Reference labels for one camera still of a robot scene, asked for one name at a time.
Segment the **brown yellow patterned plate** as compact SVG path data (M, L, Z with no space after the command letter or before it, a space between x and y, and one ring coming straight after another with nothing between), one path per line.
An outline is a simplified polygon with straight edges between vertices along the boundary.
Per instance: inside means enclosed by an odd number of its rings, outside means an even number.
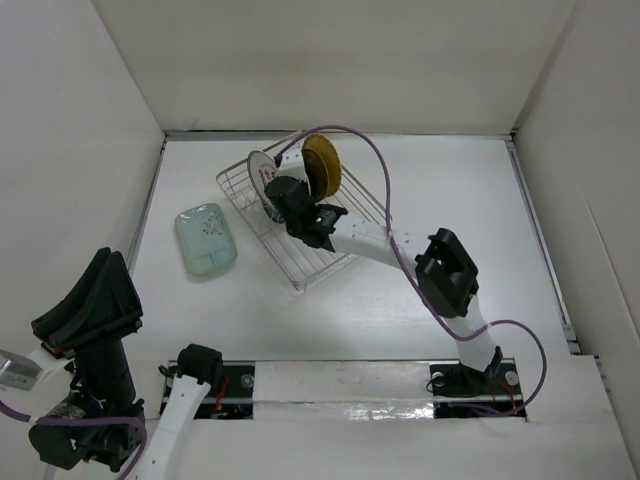
M329 189L327 156L312 149L303 149L303 160L311 198L314 202L323 200Z

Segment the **white plate red characters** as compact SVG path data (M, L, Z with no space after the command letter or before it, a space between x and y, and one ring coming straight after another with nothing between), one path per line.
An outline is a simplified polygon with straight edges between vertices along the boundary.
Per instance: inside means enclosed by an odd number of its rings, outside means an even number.
M253 188L260 199L271 209L275 209L265 194L266 186L278 177L275 160L263 151L253 150L247 157L247 170Z

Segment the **yellow woven pattern plate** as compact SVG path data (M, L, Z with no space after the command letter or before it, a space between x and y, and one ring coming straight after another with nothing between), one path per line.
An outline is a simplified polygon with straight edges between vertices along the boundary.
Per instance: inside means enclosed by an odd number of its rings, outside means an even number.
M327 137L321 134L312 134L308 136L303 141L302 146L303 149L312 149L318 153L324 153L327 156L329 189L325 198L334 196L340 188L342 179L342 166L336 148Z

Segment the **pale green rectangular dish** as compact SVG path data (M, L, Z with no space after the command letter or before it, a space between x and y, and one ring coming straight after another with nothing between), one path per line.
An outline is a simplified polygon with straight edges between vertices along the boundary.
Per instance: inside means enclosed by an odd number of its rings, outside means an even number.
M180 213L175 218L175 229L191 275L216 275L235 263L236 243L218 204L208 203Z

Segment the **blue green patterned bowl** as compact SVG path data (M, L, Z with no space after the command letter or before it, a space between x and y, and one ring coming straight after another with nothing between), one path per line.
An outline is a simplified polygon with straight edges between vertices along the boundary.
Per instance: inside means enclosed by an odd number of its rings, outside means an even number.
M276 224L283 224L285 222L283 216L276 209L274 209L269 203L263 201L262 208L267 218L272 222Z

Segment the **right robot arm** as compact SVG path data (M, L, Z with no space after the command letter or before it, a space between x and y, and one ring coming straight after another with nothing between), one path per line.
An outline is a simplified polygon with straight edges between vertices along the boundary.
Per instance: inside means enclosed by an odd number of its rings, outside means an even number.
M395 233L389 222L379 225L317 201L307 182L291 176L268 181L263 196L283 219L287 233L306 246L355 254L402 270L455 340L465 387L484 393L497 383L501 349L482 316L471 310L479 290L478 268L452 231ZM91 343L136 331L141 315L121 253L103 247L71 292L31 327L54 356L71 357Z

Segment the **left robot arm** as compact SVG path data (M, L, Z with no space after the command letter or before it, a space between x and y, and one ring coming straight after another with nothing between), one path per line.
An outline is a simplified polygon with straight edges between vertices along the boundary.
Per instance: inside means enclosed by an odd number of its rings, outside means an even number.
M201 401L222 387L223 359L215 349L190 344L176 365L160 367L172 389L155 434L148 435L122 343L141 328L142 315L122 254L104 247L69 294L32 321L42 347L73 372L69 394L29 430L41 461L70 470L94 460L122 479L173 472Z

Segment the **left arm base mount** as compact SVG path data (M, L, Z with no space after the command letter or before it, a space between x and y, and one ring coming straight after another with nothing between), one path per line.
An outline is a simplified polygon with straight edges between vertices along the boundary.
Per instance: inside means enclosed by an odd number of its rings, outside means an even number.
M253 418L255 363L225 361L222 384L212 389L196 410L200 420L248 420Z

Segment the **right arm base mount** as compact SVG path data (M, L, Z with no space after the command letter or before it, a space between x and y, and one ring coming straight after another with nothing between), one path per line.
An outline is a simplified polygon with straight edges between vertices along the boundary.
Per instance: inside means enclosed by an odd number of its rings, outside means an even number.
M430 364L429 374L425 389L432 394L436 419L488 417L493 411L526 416L525 409L513 413L524 395L511 359L503 360L491 379L458 362Z

